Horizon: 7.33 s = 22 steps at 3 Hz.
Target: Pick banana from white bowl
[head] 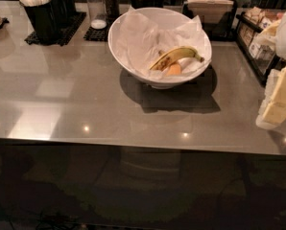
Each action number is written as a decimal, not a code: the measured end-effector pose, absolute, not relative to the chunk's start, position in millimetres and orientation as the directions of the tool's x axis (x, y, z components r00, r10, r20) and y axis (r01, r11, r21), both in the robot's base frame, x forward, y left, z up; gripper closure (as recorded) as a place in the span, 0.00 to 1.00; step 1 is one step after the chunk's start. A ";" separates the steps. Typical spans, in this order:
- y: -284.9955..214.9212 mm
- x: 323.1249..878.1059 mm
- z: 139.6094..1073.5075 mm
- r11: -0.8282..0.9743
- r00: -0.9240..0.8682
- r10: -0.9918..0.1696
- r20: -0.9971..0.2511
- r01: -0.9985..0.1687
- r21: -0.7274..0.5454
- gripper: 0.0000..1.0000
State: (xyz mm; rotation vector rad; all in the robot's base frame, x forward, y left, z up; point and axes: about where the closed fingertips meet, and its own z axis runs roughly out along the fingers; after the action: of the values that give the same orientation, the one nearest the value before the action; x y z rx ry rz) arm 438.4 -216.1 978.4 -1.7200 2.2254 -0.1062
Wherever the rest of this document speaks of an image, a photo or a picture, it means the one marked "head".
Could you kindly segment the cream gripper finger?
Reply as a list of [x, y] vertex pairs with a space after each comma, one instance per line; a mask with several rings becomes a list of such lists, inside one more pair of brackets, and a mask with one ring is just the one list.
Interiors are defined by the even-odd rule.
[[273, 69], [268, 76], [256, 125], [264, 129], [280, 126], [286, 120], [286, 67]]
[[269, 46], [275, 46], [276, 43], [276, 32], [277, 28], [280, 24], [281, 20], [278, 19], [275, 22], [273, 22], [271, 25], [269, 25], [267, 28], [265, 28], [255, 39], [254, 41], [256, 43], [259, 43], [261, 45], [269, 45]]

